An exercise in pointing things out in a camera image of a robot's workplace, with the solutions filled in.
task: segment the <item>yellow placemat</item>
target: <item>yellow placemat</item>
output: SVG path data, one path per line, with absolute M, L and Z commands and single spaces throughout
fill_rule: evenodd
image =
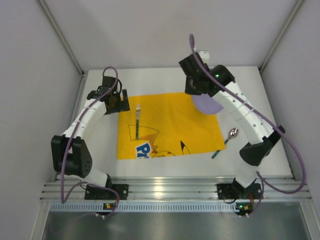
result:
M 119 113 L 117 158 L 139 159 L 213 152 L 225 148 L 216 115 L 199 112 L 190 95 L 166 93 L 129 97 Z M 136 140 L 136 105 L 141 105 Z

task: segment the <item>cable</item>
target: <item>cable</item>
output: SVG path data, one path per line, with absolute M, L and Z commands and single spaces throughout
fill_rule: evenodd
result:
M 121 90 L 122 90 L 122 82 L 118 79 L 118 82 L 120 84 L 120 90 L 119 90 L 119 93 L 121 93 Z
M 103 216 L 103 219 L 105 220 L 106 218 L 109 218 L 111 215 L 113 215 L 119 205 L 119 201 L 120 201 L 120 196 L 118 195 L 118 193 L 116 191 L 114 191 L 113 189 L 109 189 L 107 187 L 103 187 L 103 186 L 98 186 L 98 185 L 94 185 L 94 184 L 91 184 L 89 182 L 86 182 L 86 181 L 80 181 L 78 182 L 77 184 L 75 184 L 71 189 L 70 191 L 68 192 L 68 195 L 66 197 L 66 199 L 69 197 L 69 194 L 73 191 L 74 188 L 76 188 L 77 186 L 80 186 L 82 189 L 86 190 L 84 187 L 82 187 L 82 184 L 88 184 L 90 186 L 93 186 L 95 188 L 100 188 L 100 189 L 104 189 L 104 190 L 108 190 L 110 192 L 113 192 L 115 195 L 116 195 L 116 201 L 115 201 L 115 205 L 114 205 L 114 208 L 112 209 L 112 211 L 108 212 L 107 215 L 104 215 Z M 97 215 L 96 212 L 86 212 L 80 216 L 78 216 L 76 219 L 74 220 L 71 220 L 71 222 L 67 223 L 66 226 L 62 229 L 60 229 L 59 231 L 54 231 L 53 230 L 53 227 L 52 227 L 52 221 L 51 219 L 49 220 L 49 229 L 50 229 L 50 232 L 53 234 L 53 235 L 59 235 L 61 234 L 64 230 L 66 230 L 68 228 L 68 226 L 70 226 L 70 224 L 74 224 L 76 221 L 78 221 L 79 219 L 81 219 L 82 217 L 85 217 L 85 216 L 90 216 L 90 215 Z
M 255 203 L 254 195 L 250 192 L 250 204 L 253 207 Z
M 254 214 L 254 213 L 257 211 L 258 207 L 259 207 L 260 204 L 261 204 L 262 199 L 264 198 L 265 184 L 264 184 L 263 178 L 260 177 L 260 176 L 259 176 L 259 178 L 260 178 L 260 180 L 261 180 L 261 196 L 260 196 L 260 198 L 259 198 L 259 201 L 258 201 L 257 204 L 255 205 L 255 208 L 252 210 L 252 212 L 250 212 L 249 214 L 246 214 L 247 217 L 251 216 L 252 214 Z
M 260 113 L 259 111 L 257 111 L 256 109 L 254 109 L 251 105 L 249 105 L 248 103 L 246 103 L 244 100 L 242 100 L 239 96 L 235 95 L 232 91 L 230 91 L 228 88 L 224 87 L 220 82 L 218 82 L 218 80 L 216 80 L 206 69 L 205 67 L 202 65 L 201 61 L 199 60 L 196 52 L 195 52 L 195 39 L 194 39 L 194 35 L 190 34 L 189 35 L 189 43 L 190 43 L 190 47 L 191 47 L 191 51 L 192 54 L 194 56 L 195 61 L 197 62 L 197 64 L 199 65 L 199 67 L 202 69 L 202 71 L 208 76 L 208 78 L 210 78 L 218 87 L 220 87 L 221 89 L 223 89 L 224 91 L 226 91 L 228 94 L 230 94 L 232 97 L 234 97 L 235 99 L 237 99 L 240 103 L 244 104 L 247 108 L 249 108 L 251 111 L 253 111 L 255 114 L 257 114 L 259 117 L 261 117 L 263 120 L 265 120 L 268 124 L 270 124 L 270 126 L 277 132 L 280 134 L 281 137 L 283 137 L 287 143 L 290 145 L 290 147 L 293 149 L 294 153 L 296 154 L 299 163 L 301 165 L 301 170 L 302 170 L 302 181 L 301 184 L 298 186 L 298 188 L 296 190 L 293 191 L 283 191 L 281 189 L 278 189 L 277 187 L 271 185 L 270 183 L 268 183 L 266 181 L 266 179 L 264 179 L 261 174 L 259 172 L 257 172 L 257 176 L 261 179 L 262 183 L 265 183 L 266 185 L 268 185 L 270 188 L 272 188 L 273 190 L 276 190 L 280 193 L 283 194 L 295 194 L 299 191 L 302 190 L 302 188 L 304 187 L 304 185 L 307 182 L 307 173 L 306 173 L 306 167 L 304 164 L 304 161 L 297 149 L 297 147 L 293 144 L 293 142 L 291 142 L 291 140 L 275 125 L 273 124 L 268 118 L 266 118 L 262 113 Z
M 226 201 L 224 199 L 222 199 L 226 204 L 233 204 L 235 201 L 237 201 L 238 199 L 234 199 L 232 201 Z
M 80 188 L 82 188 L 83 190 L 87 190 L 87 189 L 85 189 L 83 186 L 82 186 L 82 181 L 80 180 Z
M 94 100 L 92 103 L 89 104 L 89 106 L 87 108 L 84 109 L 83 113 L 80 115 L 79 117 L 79 120 L 78 122 L 76 123 L 75 127 L 74 127 L 74 130 L 66 144 L 66 148 L 65 148 L 65 151 L 64 151 L 64 155 L 63 155 L 63 159 L 62 159 L 62 168 L 61 168 L 61 183 L 60 183 L 60 191 L 61 191 L 61 202 L 63 204 L 66 203 L 66 201 L 68 200 L 71 192 L 75 189 L 75 187 L 81 185 L 81 184 L 88 184 L 94 188 L 100 188 L 100 189 L 104 189 L 104 190 L 107 190 L 107 191 L 110 191 L 112 193 L 114 193 L 116 195 L 116 201 L 115 201 L 115 207 L 114 209 L 110 212 L 110 215 L 113 214 L 113 212 L 116 210 L 118 204 L 119 204 L 119 201 L 120 201 L 120 196 L 119 194 L 114 191 L 113 189 L 111 188 L 108 188 L 108 187 L 103 187 L 103 186 L 98 186 L 98 185 L 95 185 L 95 184 L 92 184 L 92 183 L 89 183 L 89 182 L 86 182 L 86 181 L 81 181 L 77 184 L 75 184 L 70 190 L 69 192 L 67 193 L 66 197 L 65 197 L 65 169 L 66 169 L 66 162 L 67 162 L 67 156 L 68 156 L 68 152 L 69 152 L 69 149 L 70 149 L 70 146 L 71 146 L 71 142 L 72 140 L 74 139 L 74 136 L 79 128 L 79 125 L 80 125 L 80 122 L 81 120 L 83 119 L 83 117 L 85 116 L 85 114 L 87 113 L 87 111 L 89 110 L 89 108 L 91 108 L 95 103 L 97 103 L 98 101 L 100 101 L 102 98 L 104 98 L 106 95 L 108 95 L 109 93 L 111 93 L 112 89 L 117 85 L 118 83 L 118 72 L 117 70 L 113 67 L 113 66 L 108 66 L 106 67 L 103 72 L 102 72 L 102 76 L 105 75 L 105 72 L 106 70 L 108 69 L 113 69 L 115 71 L 115 81 L 112 85 L 112 87 L 110 89 L 108 89 L 104 94 L 102 94 L 100 97 L 98 97 L 96 100 Z

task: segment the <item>fork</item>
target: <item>fork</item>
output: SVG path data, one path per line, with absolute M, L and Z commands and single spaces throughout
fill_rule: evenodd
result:
M 140 103 L 138 103 L 135 107 L 135 114 L 136 114 L 136 121 L 135 121 L 135 139 L 137 140 L 139 138 L 139 117 L 141 113 L 141 106 Z

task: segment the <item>purple object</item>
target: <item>purple object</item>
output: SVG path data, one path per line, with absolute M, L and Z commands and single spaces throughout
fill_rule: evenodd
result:
M 206 115 L 217 114 L 224 108 L 208 94 L 192 95 L 192 101 L 196 109 Z

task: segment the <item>metal frame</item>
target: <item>metal frame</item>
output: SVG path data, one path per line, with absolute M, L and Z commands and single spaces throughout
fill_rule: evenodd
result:
M 287 33 L 289 27 L 291 26 L 293 20 L 297 16 L 297 13 L 299 10 L 302 8 L 303 4 L 305 3 L 306 0 L 297 0 L 295 2 L 295 5 L 293 6 L 292 10 L 289 13 L 289 16 L 287 17 L 286 21 L 284 22 L 280 32 L 278 33 L 277 37 L 275 38 L 270 50 L 268 51 L 268 54 L 265 56 L 261 66 L 259 67 L 260 72 L 262 73 L 267 64 L 269 63 L 269 60 L 273 56 L 273 54 L 276 52 L 279 44 L 283 40 L 285 34 Z
M 64 36 L 59 25 L 57 24 L 57 21 L 55 20 L 54 16 L 52 15 L 46 1 L 45 0 L 36 0 L 36 2 L 38 3 L 39 7 L 41 8 L 43 13 L 45 14 L 48 22 L 50 23 L 56 36 L 59 38 L 63 48 L 65 49 L 66 53 L 68 54 L 69 58 L 71 59 L 74 67 L 76 68 L 76 70 L 78 71 L 78 73 L 80 75 L 83 75 L 84 71 L 82 70 L 78 60 L 76 59 L 76 56 L 75 56 L 74 52 L 72 51 L 66 37 Z
M 67 178 L 64 181 L 64 195 L 80 180 Z M 128 184 L 129 193 L 125 202 L 223 202 L 218 199 L 217 184 L 232 183 L 233 177 L 113 177 L 114 184 Z M 267 178 L 271 184 L 285 191 L 295 190 L 301 182 L 292 178 Z M 60 202 L 60 179 L 56 182 L 47 182 L 44 185 L 40 201 Z M 308 186 L 302 191 L 289 195 L 264 187 L 264 202 L 304 202 L 311 201 Z M 69 202 L 105 202 L 105 200 L 85 200 L 85 190 L 76 187 L 68 198 Z
M 77 113 L 79 111 L 79 107 L 81 104 L 81 96 L 84 91 L 84 86 L 87 80 L 87 76 L 82 70 L 78 60 L 76 59 L 68 41 L 60 30 L 55 18 L 53 17 L 48 5 L 45 0 L 36 0 L 39 7 L 44 12 L 46 18 L 48 19 L 50 25 L 52 26 L 55 34 L 63 45 L 66 53 L 70 57 L 74 67 L 81 75 L 79 86 L 77 90 L 77 94 L 73 101 L 73 108 L 70 113 L 68 124 L 71 123 Z M 289 29 L 291 23 L 296 17 L 299 10 L 302 8 L 305 0 L 297 0 L 293 9 L 291 10 L 288 18 L 286 19 L 283 27 L 281 28 L 278 36 L 274 40 L 268 54 L 263 60 L 262 65 L 259 67 L 260 74 L 263 73 L 267 64 L 269 63 L 271 57 L 277 50 L 279 44 L 284 38 L 287 30 Z M 274 104 L 270 98 L 270 91 L 268 86 L 264 82 L 262 78 L 265 91 L 267 93 L 269 103 L 271 105 L 271 109 L 273 111 L 273 115 L 278 122 L 277 114 L 274 111 Z M 299 175 L 299 169 L 297 169 L 296 164 L 292 163 L 292 158 L 288 151 L 288 145 L 284 143 L 284 148 L 286 151 L 287 158 L 290 163 L 290 167 L 293 171 L 293 176 L 296 180 L 300 180 L 301 176 Z M 36 219 L 34 222 L 34 226 L 32 229 L 32 233 L 29 237 L 30 240 L 42 239 L 48 214 L 51 209 L 51 206 L 54 202 L 58 202 L 60 200 L 60 180 L 59 176 L 56 175 L 53 182 L 48 182 L 44 185 L 43 192 L 41 194 L 40 202 L 38 205 Z M 153 204 L 163 204 L 163 203 L 192 203 L 193 205 L 201 205 L 204 203 L 220 203 L 217 194 L 216 184 L 218 183 L 231 183 L 232 177 L 199 177 L 199 178 L 183 178 L 183 177 L 151 177 L 151 178 L 113 178 L 112 181 L 114 183 L 125 183 L 129 184 L 129 194 L 128 200 L 124 201 L 127 204 L 137 204 L 139 203 L 153 203 Z M 276 187 L 283 190 L 294 190 L 300 184 L 299 181 L 296 181 L 292 178 L 268 178 L 270 183 L 275 185 Z M 65 191 L 68 191 L 70 187 L 77 183 L 78 180 L 66 178 L 65 181 Z M 84 200 L 85 192 L 83 189 L 77 187 L 74 192 L 70 195 L 70 202 L 77 202 L 77 204 L 88 204 L 88 203 L 101 203 L 104 201 L 94 201 L 94 200 Z M 285 195 L 282 193 L 278 193 L 265 186 L 265 194 L 262 202 L 299 202 L 301 206 L 301 211 L 303 217 L 305 219 L 306 227 L 309 230 L 310 236 L 312 240 L 320 239 L 320 220 L 318 213 L 316 211 L 315 205 L 312 201 L 311 194 L 309 192 L 308 186 L 304 186 L 303 190 L 299 193 L 293 195 Z

